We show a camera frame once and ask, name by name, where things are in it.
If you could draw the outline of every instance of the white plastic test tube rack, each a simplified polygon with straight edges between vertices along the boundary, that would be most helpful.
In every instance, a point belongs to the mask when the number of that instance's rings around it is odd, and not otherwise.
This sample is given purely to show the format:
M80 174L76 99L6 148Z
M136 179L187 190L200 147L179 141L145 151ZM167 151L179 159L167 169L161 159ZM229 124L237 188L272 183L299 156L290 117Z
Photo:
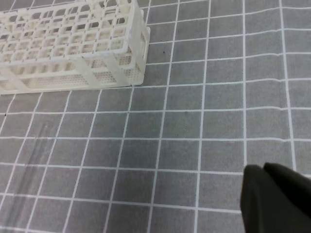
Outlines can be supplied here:
M149 38L136 0L0 13L0 94L142 84Z

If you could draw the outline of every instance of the gray grid mat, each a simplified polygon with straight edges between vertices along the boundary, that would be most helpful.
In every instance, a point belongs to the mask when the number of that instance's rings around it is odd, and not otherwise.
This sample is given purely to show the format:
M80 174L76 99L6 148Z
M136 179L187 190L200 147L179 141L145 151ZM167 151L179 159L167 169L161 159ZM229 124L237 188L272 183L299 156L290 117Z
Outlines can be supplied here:
M311 177L311 0L138 3L142 86L0 97L5 232L242 233L246 164Z

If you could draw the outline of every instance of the black plastic object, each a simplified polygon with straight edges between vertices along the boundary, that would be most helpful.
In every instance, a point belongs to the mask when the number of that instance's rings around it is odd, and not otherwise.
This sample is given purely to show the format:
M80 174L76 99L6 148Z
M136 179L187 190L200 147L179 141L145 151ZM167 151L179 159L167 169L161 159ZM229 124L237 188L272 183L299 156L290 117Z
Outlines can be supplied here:
M278 164L244 169L241 211L246 233L311 233L311 181Z

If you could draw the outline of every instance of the white grid line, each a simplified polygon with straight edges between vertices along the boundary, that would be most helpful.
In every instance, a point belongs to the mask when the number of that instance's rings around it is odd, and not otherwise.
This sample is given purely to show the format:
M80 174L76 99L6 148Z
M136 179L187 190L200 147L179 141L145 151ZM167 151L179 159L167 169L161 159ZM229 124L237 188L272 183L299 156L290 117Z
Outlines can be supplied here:
M26 197L26 198L35 198L36 195L25 195L25 194L8 194L7 196L16 196L16 197ZM71 198L62 198L62 197L50 197L50 196L39 196L40 199L48 199L48 200L71 200ZM109 200L97 200L97 199L81 199L75 198L75 201L83 201L83 202L95 202L95 203L109 203ZM134 205L134 206L148 206L150 207L150 203L145 202L129 202L129 201L112 201L113 204L124 204L124 205ZM172 209L186 209L186 210L195 210L194 206L182 206L182 205L168 205L168 204L154 204L155 207L164 207L164 208L172 208ZM198 209L209 212L225 212L225 213L240 213L239 210L230 210L230 209L217 209L217 208L205 208L199 207Z
M16 96L16 95L13 95L13 97L12 97L12 99L11 99L11 101L10 101L8 107L6 108L6 112L5 112L5 113L2 113L2 114L6 114L6 115L7 115L7 112L10 110L10 107L11 107L11 105L12 105L14 99L15 99L15 96ZM5 117L5 118L3 119L3 121L2 121L2 124L1 124L1 127L0 127L0 134L1 134L2 129L3 129L3 127L4 127L5 121L6 121L6 117Z
M284 28L284 20L283 20L283 10L282 10L282 0L279 0L280 6L280 18L281 18L281 28ZM296 157L295 157L295 145L294 145L294 132L293 132L293 121L292 121L292 111L291 111L291 100L290 100L290 92L288 85L288 73L287 73L287 60L286 60L286 45L285 45L285 32L282 30L282 48L283 48L283 63L284 63L284 75L285 75L285 89L286 89L286 100L288 107L288 121L290 128L290 137L291 137L291 149L292 149L292 162L293 162L293 170L297 171L296 167Z
M286 54L292 54L292 55L311 55L311 52L287 52ZM253 57L262 57L262 56L283 56L284 54L281 53L260 53L255 55L248 55L245 56L246 58L253 58ZM225 58L209 58L207 61L227 61L227 60L237 60L237 59L243 59L243 57L225 57ZM192 63L192 62L204 62L204 59L199 60L185 60L185 61L177 61L172 62L172 64L179 64L179 63ZM170 62L157 62L157 63L147 63L147 66L152 65L168 65Z
M72 93L72 91L70 91L70 92L68 93L64 112L66 111L66 109L67 109L67 107L68 107L69 98L70 98L71 93ZM59 125L58 125L58 128L57 128L57 132L56 132L56 135L55 135L55 139L54 139L54 141L53 141L53 145L52 145L52 148L51 148L51 151L50 151L48 160L47 160L47 165L50 163L50 160L51 160L51 157L52 157L52 153L53 153L53 150L54 150L54 148L55 148L56 141L57 141L57 136L58 136L59 131L60 131L60 128L61 128L61 126L62 126L64 117L65 117L65 114L62 114L62 118L60 119L60 122L59 122ZM42 186L43 186L43 182L44 182L44 178L45 178L45 176L46 176L47 170L48 170L48 168L46 167L46 168L44 169L44 172L43 172L43 175L42 175L42 178L41 178L41 182L40 182L40 186L39 186L39 188L38 188L37 195L39 195L40 192L41 192L41 189L42 189ZM33 216L34 216L35 207L36 207L37 202L38 202L38 197L35 198L35 202L34 202L32 211L31 211L31 213L30 213L30 217L29 217L29 219L28 219L27 228L26 228L27 230L26 230L26 232L29 231L29 227L30 227L31 221L32 221Z
M10 105L9 105L9 107L8 107L8 111L9 111L9 108L11 107L11 104L12 104L12 102L13 102L15 96L16 96L16 95L14 95L12 101L10 102ZM34 111L37 109L41 97L42 97L42 93L40 94L40 96L39 96L39 98L38 98L38 100L37 100L37 103L36 103L36 105L35 105ZM33 120L34 120L34 117L35 117L35 115L32 114L31 119L30 119L30 122L29 122L29 125L28 125L28 128L27 128L27 132L26 132L26 134L25 134L25 137L23 138L23 142L22 142L22 144L21 144L21 146L20 146L20 148L19 148L18 154L17 154L17 156L16 156L16 158L15 158L14 165L13 165L13 168L12 168L12 171L11 171L11 174L10 174L10 177L9 177L8 184L6 185L6 188L5 188L5 191L4 191L5 193L7 193L8 190L9 190L9 187L10 187L10 184L11 184L11 181L12 181L12 178L13 178L13 174L14 174L14 171L15 171L15 168L16 168L16 164L17 164L18 159L19 159L19 157L20 157L22 148L23 148L23 146L24 146L24 144L25 144L26 137L28 136L28 133L29 133L29 131L30 131L31 125L32 125ZM1 211L2 206L3 206L3 203L4 203L4 199L5 199L5 198L2 198L2 200L1 200L1 203L0 203L0 211Z
M102 94L102 90L99 91L99 94L97 96L97 103L96 103L95 113L93 115L91 127L90 127L89 132L88 132L88 138L87 138L87 141L86 141L86 146L84 148L84 152L83 152L83 156L82 156L82 160L81 160L81 167L79 168L78 176L77 176L77 179L76 179L76 182L75 182L75 185L74 185L74 189L73 189L73 193L72 193L72 198L70 200L69 209L68 209L66 220L65 220L65 224L64 224L64 227L63 227L63 233L65 233L66 229L67 229L67 225L68 225L68 221L69 221L69 216L70 216L71 210L72 210L73 199L76 196L76 192L77 192L77 188L78 188L78 184L79 184L79 180L80 180L80 176L81 176L81 172L82 172L82 166L84 164L84 160L85 160L85 157L86 157L86 151L87 151L87 148L88 148L89 140L91 138L91 134L92 134L92 130L93 130L93 126L94 126L94 122L95 122L95 118L96 118L99 102L100 102L100 99L101 99L101 94Z
M311 110L311 107L277 107L277 106L261 106L261 107L248 107L245 108L245 110L260 110L260 109L276 109L280 111L284 110ZM244 108L225 108L225 109L167 109L167 110L131 110L131 111L102 111L102 112L18 112L18 113L7 113L7 115L19 115L19 114L41 114L41 115L70 115L70 114L127 114L127 113L183 113L183 112L238 112L243 111Z
M132 91L131 91L131 96L130 96L130 101L129 101L129 105L128 105L128 110L131 109L132 100L133 100L133 93L134 93L134 87L132 88ZM121 145L120 145L120 150L119 150L119 155L118 155L118 162L117 162L117 167L116 167L116 173L115 173L115 177L114 177L113 185L112 185L112 189L111 189L110 201L109 201L109 206L108 206L108 210L107 210L107 215L106 215L106 220L105 220L105 225L104 225L103 233L106 233L107 232L107 228L108 228L109 216L110 216L110 212L111 212L111 205L112 205L113 196L114 196L114 193L115 193L117 177L118 177L118 171L119 171L119 168L120 168L121 155L122 155L122 150L123 150L124 139L125 139L125 135L126 135L126 129L127 129L127 124L128 124L129 116L130 116L130 114L128 113L126 115L126 119L125 119L124 130L123 130L123 137L122 137L122 140L121 140Z
M0 163L4 166L13 166L13 163ZM100 170L122 170L122 171L161 171L161 172L177 172L177 173L195 173L195 174L214 174L214 175L242 175L242 172L230 172L230 171L198 171L198 170L179 170L179 169L155 169L155 168L135 168L135 167L109 167L109 166L71 166L71 165L42 165L42 164L16 164L16 166L22 167L44 167L44 168L69 168L69 169L100 169Z
M87 137L0 137L0 139L49 139L49 140L87 140ZM94 137L90 140L122 140L122 137ZM160 140L158 137L128 137L124 140ZM199 138L161 138L164 141L199 141ZM243 141L244 138L202 138L203 141ZM294 138L294 139L284 139L278 137L254 137L247 138L247 141L261 141L261 140L276 140L276 141L296 141L296 142L309 142L311 138Z
M311 31L311 29L291 29L291 28L285 28L285 31ZM210 37L199 37L199 38L192 38L192 39L181 39L181 40L175 40L175 42L187 42L187 41L196 41L196 40L206 40L209 39L219 39L219 38L231 38L231 37L242 37L242 36L252 36L252 35L259 35L264 33L278 33L281 32L282 29L275 29L275 30L266 30L261 32L255 32L255 33L245 33L245 34L233 34L233 35L220 35L220 36L210 36ZM150 45L156 45L156 44L166 44L166 43L172 43L172 40L168 41L157 41L157 42L151 42Z
M247 165L247 129L246 129L246 24L245 24L245 0L242 0L243 14L243 161Z
M208 12L207 16L210 17L211 11L211 2L208 2ZM205 44L205 62L204 62L204 76L203 76L203 83L206 83L206 76L207 76L207 57L208 57L208 41L209 41L209 25L210 19L207 22L207 32L206 32L206 44ZM198 215L199 215L199 198L200 198L200 171L201 171L201 157L202 157L202 138L203 138L203 126L204 126L204 109L205 109L205 91L206 85L203 86L202 90L202 105L201 105L201 121L200 121L200 141L199 141L199 151L198 151L198 174L197 174L197 181L196 181L196 193L195 193L195 212L194 212L194 229L193 232L197 233L198 231Z
M268 8L260 11L254 11L254 12L247 12L245 15L253 15L257 13L263 13L266 11L273 11L273 10L278 10L280 7L274 7L274 8ZM295 10L309 10L311 8L294 8L294 7L283 7L283 9L295 9ZM233 14L233 15L223 15L223 16L212 16L212 17L202 17L202 18L192 18L192 19L183 19L183 20L178 20L177 22L186 22L186 21L195 21L195 20L202 20L202 19L213 19L213 18L225 18L225 17L234 17L234 16L242 16L243 13L240 14ZM167 21L167 22L159 22L159 23L148 23L147 25L158 25L158 24L167 24L167 23L174 23L174 21Z
M175 22L174 22L174 32L173 32L173 42L172 42L169 71L168 71L168 77L167 77L167 83L166 83L167 87L165 90L165 97L164 97L164 106L163 106L163 114L162 114L162 121L161 121L161 128L160 128L160 136L159 136L159 142L158 142L158 148L157 148L157 154L156 154L155 174L154 174L154 181L153 181L153 187L152 187L151 207L150 207L150 211L149 211L147 233L150 233L150 230L151 230L153 206L154 206L155 193L156 193L157 170L158 170L158 166L159 166L160 151L161 151L162 136L163 136L163 128L164 128L164 119L165 119L165 110L166 110L167 96L168 96L168 92L169 92L169 84L170 84L170 77L171 77L171 70L172 70L173 52L174 52L174 46L175 46L177 21L178 21L179 6L180 6L179 4L180 4L180 0L177 0L177 10L176 10L176 17L175 17Z

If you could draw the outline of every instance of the grid square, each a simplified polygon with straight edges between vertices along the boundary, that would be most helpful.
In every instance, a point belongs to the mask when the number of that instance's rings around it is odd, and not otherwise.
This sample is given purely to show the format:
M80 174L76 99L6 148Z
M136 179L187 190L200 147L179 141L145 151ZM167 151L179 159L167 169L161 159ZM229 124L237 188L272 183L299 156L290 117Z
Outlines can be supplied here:
M133 93L132 111L162 110L166 88L135 88Z
M206 39L175 42L173 62L204 59L205 47Z
M286 57L289 79L311 77L311 55L288 54Z
M177 0L151 0L151 5L164 5L164 4L170 4L170 3L176 3Z
M201 174L199 206L240 209L242 176Z
M146 7L149 5L149 0L137 0L139 7Z
M246 80L284 79L282 56L265 55L246 58Z
M284 27L297 29L311 28L310 12L310 9L283 9Z
M159 168L196 170L198 168L198 141L162 141Z
M243 142L202 142L201 170L241 172Z
M92 137L122 137L126 113L97 114Z
M241 0L217 0L211 2L210 16L236 15L242 13Z
M0 96L0 113L6 113L10 102L14 95L1 95Z
M67 112L93 112L95 111L98 90L78 90L70 95Z
M285 43L287 52L310 52L311 32L285 31Z
M112 204L107 233L145 233L149 207Z
M237 35L243 33L242 16L211 18L209 23L209 37L223 35Z
M289 138L287 110L259 109L246 112L247 137Z
M291 107L311 107L311 81L289 82Z
M165 114L163 137L199 138L201 113L167 112Z
M114 177L114 170L82 169L76 197L109 200Z
M84 166L117 166L120 140L90 140Z
M261 11L278 6L278 0L248 0L245 2L245 12Z
M246 84L246 107L287 107L285 82L260 81Z
M15 167L8 193L36 195L43 176L43 167Z
M205 112L203 138L242 138L243 112Z
M241 57L242 36L215 38L208 40L208 58Z
M6 227L26 228L35 199L6 196L0 210L0 224ZM19 216L18 221L12 216Z
M61 114L35 114L28 136L55 137L61 118Z
M131 89L102 90L98 111L127 111Z
M201 109L202 86L169 87L166 109Z
M155 203L195 206L195 173L158 172L155 187Z
M32 2L29 0L16 0L13 4L12 10L30 7Z
M53 0L34 0L33 6L51 5Z
M311 138L311 111L292 110L294 138Z
M199 211L198 233L242 233L244 231L243 219L240 214Z
M177 5L152 7L149 11L148 23L175 21Z
M247 163L259 166L265 163L278 163L292 168L291 143L249 141L247 142Z
M26 135L31 114L18 114L18 115L7 115L4 126L1 131L1 136L16 136L24 137Z
M93 114L65 114L58 136L88 137L93 116Z
M148 49L147 63L169 62L171 51L172 43L151 44Z
M295 156L298 172L304 174L311 174L310 151L310 142L295 142Z
M126 137L159 137L162 113L130 113Z
M183 21L177 23L176 40L205 38L207 35L207 19Z
M10 107L10 113L32 112L38 102L40 94L20 94L16 95Z
M205 109L243 108L243 85L207 85L205 88Z
M205 18L208 15L208 0L179 5L178 20Z
M14 0L1 1L0 2L0 9L2 11L10 10L13 3L14 3Z
M145 78L142 86L166 85L169 64L146 66Z
M4 193L8 185L12 166L0 165L0 192Z
M51 156L50 164L79 166L85 147L86 140L58 139Z
M202 83L204 62L172 64L170 85Z
M155 207L152 213L151 233L190 233L194 227L194 211Z
M71 198L78 177L77 168L49 167L40 194Z
M108 211L108 204L74 201L66 232L102 233Z
M21 164L47 164L52 146L53 140L26 139L17 162Z
M40 231L61 232L65 225L69 200L39 199L30 228Z
M279 9L245 15L246 33L258 33L280 28L281 17Z
M148 9L147 8L144 8L142 9L144 11L144 21L146 22L146 18L147 18L147 13L148 13Z
M208 61L207 83L239 82L243 79L242 59Z
M262 53L281 53L281 32L268 32L246 36L246 56Z
M36 111L63 112L66 106L68 94L69 94L68 91L43 93Z
M150 203L154 175L151 171L120 170L113 200Z
M150 25L150 43L173 40L174 23Z
M124 141L120 167L155 168L157 148L155 140Z
M1 163L14 163L19 149L21 147L23 140L22 139L1 139L0 148L1 148Z
M310 0L298 0L298 1L291 1L291 0L283 0L283 6L289 7L309 7L311 6Z

